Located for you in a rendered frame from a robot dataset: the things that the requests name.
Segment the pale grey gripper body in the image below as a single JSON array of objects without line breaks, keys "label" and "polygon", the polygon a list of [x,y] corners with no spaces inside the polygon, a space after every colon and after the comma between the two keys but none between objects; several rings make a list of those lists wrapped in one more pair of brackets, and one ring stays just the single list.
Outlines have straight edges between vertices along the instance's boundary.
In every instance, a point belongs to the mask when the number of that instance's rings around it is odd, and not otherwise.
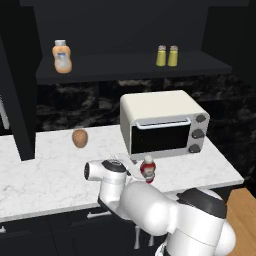
[{"label": "pale grey gripper body", "polygon": [[127,178],[126,182],[134,182],[134,181],[145,181],[145,178],[140,172],[140,169],[138,166],[136,166],[129,158],[125,158],[123,160],[123,164],[125,165],[127,169]]}]

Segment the red condiment bottle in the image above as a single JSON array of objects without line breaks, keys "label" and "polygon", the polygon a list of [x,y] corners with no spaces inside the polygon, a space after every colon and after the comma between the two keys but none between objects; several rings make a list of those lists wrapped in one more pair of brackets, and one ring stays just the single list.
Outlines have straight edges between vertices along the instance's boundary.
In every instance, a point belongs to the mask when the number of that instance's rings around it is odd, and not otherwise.
[{"label": "red condiment bottle", "polygon": [[155,178],[155,170],[156,164],[153,161],[153,158],[150,155],[147,155],[140,166],[140,172],[148,184],[153,182]]}]

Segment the yellow shaker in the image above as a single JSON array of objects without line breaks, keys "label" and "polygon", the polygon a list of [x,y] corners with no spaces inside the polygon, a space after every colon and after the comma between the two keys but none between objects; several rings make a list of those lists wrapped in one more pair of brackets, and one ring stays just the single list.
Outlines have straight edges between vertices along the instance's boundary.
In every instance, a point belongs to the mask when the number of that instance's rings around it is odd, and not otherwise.
[{"label": "yellow shaker", "polygon": [[168,57],[168,66],[176,67],[178,64],[178,47],[173,45],[170,47],[169,57]]},{"label": "yellow shaker", "polygon": [[163,67],[166,65],[166,46],[165,45],[160,45],[158,47],[156,65],[158,67]]}]

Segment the black cabinet door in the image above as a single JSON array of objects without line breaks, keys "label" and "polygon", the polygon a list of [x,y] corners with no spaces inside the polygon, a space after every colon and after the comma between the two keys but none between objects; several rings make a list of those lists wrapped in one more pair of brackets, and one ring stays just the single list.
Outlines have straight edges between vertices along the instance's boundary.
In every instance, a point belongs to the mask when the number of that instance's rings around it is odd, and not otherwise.
[{"label": "black cabinet door", "polygon": [[0,95],[22,161],[35,158],[37,80],[42,59],[34,9],[0,0]]},{"label": "black cabinet door", "polygon": [[214,0],[202,51],[231,66],[237,78],[256,88],[256,0]]}]

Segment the orange condiment bottle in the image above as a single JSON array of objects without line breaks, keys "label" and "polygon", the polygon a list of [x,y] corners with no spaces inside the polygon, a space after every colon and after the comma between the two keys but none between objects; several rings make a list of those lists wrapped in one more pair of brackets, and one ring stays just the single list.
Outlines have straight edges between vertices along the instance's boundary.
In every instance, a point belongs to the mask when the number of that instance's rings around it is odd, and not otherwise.
[{"label": "orange condiment bottle", "polygon": [[56,40],[52,49],[55,70],[60,74],[67,74],[72,71],[71,50],[65,40]]}]

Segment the toaster oven glass door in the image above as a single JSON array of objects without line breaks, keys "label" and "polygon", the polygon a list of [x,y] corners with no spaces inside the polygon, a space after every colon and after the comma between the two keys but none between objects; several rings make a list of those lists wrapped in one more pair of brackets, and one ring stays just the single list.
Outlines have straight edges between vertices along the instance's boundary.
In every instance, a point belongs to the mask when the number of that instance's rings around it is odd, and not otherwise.
[{"label": "toaster oven glass door", "polygon": [[131,153],[138,154],[185,148],[190,127],[191,125],[140,130],[135,124],[131,130]]}]

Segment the brown potato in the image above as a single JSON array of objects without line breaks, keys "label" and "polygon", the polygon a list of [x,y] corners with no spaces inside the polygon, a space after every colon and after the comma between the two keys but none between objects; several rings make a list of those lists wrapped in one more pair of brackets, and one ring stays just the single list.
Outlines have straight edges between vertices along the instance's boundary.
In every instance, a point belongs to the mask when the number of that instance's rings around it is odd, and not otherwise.
[{"label": "brown potato", "polygon": [[83,129],[74,130],[72,133],[72,141],[77,148],[83,148],[88,142],[88,134]]}]

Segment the white toaster oven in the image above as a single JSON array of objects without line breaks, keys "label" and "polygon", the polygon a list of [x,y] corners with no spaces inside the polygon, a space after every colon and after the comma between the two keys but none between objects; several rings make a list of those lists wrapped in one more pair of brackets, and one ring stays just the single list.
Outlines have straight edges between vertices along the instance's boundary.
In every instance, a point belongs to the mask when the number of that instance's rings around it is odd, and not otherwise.
[{"label": "white toaster oven", "polygon": [[[206,120],[198,123],[196,117],[205,115]],[[138,122],[141,125],[191,120],[187,146],[181,149],[158,152],[131,153],[131,130]],[[185,91],[162,91],[125,94],[120,98],[120,130],[132,160],[143,160],[146,155],[153,158],[172,157],[185,154],[195,154],[188,151],[191,145],[198,145],[202,150],[206,137],[210,115]],[[192,132],[203,131],[203,138],[194,139]]]}]

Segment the black drawer front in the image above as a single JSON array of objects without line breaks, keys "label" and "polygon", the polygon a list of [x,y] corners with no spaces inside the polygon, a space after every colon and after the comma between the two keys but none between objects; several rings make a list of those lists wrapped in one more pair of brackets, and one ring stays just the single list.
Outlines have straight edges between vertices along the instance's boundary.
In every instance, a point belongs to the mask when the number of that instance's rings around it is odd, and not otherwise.
[{"label": "black drawer front", "polygon": [[0,223],[4,226],[6,233],[0,233],[0,237],[15,237],[23,235],[43,235],[50,232],[49,224],[44,217],[34,217],[13,220]]},{"label": "black drawer front", "polygon": [[88,219],[87,214],[106,212],[102,207],[62,212],[48,216],[48,222],[53,232],[69,231],[94,225],[105,225],[113,221],[112,215]]}]

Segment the black wall cabinet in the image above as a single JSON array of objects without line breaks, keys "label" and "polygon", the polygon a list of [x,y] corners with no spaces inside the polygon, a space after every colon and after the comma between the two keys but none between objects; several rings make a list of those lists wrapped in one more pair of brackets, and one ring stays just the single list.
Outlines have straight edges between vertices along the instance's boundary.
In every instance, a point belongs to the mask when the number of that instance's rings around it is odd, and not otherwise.
[{"label": "black wall cabinet", "polygon": [[[43,58],[40,84],[223,73],[230,67],[201,50],[211,0],[21,0],[32,7]],[[65,40],[72,71],[55,70],[52,49]],[[158,47],[166,65],[158,67]],[[178,64],[168,66],[170,47]]]}]

